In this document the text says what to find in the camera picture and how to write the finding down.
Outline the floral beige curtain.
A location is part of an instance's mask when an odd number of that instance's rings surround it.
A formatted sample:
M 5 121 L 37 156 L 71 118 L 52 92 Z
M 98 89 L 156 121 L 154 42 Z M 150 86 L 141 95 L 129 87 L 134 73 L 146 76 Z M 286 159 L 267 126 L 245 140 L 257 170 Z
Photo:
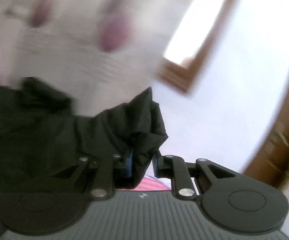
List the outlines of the floral beige curtain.
M 37 77 L 82 115 L 130 101 L 194 0 L 0 0 L 0 85 Z

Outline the pink purple checked bedsheet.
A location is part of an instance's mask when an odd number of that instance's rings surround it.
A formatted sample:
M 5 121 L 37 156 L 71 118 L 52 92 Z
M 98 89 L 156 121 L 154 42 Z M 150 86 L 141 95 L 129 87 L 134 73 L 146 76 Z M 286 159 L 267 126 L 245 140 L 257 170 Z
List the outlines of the pink purple checked bedsheet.
M 169 191 L 171 188 L 156 178 L 145 176 L 134 191 Z

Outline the black jacket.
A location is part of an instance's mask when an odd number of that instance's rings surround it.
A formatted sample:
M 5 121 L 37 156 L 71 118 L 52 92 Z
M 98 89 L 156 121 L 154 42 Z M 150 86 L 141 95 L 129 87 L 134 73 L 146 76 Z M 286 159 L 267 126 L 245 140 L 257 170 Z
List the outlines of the black jacket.
M 91 155 L 133 149 L 131 177 L 118 188 L 131 189 L 166 139 L 150 88 L 89 117 L 76 115 L 68 95 L 34 77 L 20 89 L 0 86 L 0 236 L 72 225 L 89 200 Z

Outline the brown wooden window frame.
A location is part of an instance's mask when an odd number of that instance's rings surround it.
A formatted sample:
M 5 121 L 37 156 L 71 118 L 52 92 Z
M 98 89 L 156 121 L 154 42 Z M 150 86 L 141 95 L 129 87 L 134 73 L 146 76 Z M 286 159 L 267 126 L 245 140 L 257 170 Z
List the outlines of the brown wooden window frame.
M 213 47 L 224 33 L 225 26 L 229 22 L 229 16 L 236 8 L 237 2 L 238 0 L 224 0 L 202 45 L 192 57 L 185 60 L 184 65 L 174 63 L 169 59 L 166 60 L 158 74 L 161 81 L 175 87 L 182 93 L 190 91 L 195 79 L 211 56 Z

